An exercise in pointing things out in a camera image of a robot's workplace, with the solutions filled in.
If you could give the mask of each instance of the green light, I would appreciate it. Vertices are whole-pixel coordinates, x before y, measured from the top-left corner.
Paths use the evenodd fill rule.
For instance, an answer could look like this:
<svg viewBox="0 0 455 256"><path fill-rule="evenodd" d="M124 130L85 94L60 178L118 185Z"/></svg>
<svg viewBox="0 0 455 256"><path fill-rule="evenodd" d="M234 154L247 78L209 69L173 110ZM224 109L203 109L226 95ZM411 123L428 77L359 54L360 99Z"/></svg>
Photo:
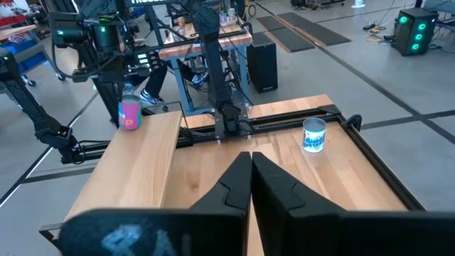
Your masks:
<svg viewBox="0 0 455 256"><path fill-rule="evenodd" d="M404 16L401 17L401 18L400 18L400 23L401 23L401 24L407 23L407 17L404 17Z"/></svg>

